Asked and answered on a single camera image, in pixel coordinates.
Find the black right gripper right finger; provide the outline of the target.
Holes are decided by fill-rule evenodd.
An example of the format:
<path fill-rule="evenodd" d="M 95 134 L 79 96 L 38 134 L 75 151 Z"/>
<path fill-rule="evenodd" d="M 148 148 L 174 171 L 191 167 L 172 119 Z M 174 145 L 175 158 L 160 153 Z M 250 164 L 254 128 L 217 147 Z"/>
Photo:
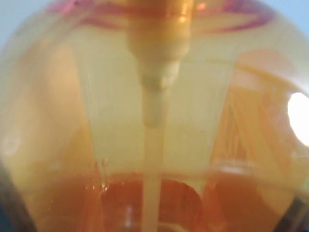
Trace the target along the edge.
<path fill-rule="evenodd" d="M 282 216 L 276 232 L 308 232 L 309 231 L 309 202 L 296 196 Z"/>

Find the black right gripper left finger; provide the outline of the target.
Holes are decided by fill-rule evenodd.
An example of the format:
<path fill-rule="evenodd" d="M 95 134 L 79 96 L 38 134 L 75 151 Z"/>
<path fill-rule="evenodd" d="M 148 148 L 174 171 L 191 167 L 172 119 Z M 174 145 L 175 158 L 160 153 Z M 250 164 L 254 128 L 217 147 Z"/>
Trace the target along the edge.
<path fill-rule="evenodd" d="M 35 232 L 35 223 L 4 165 L 0 165 L 0 203 L 15 232 Z"/>

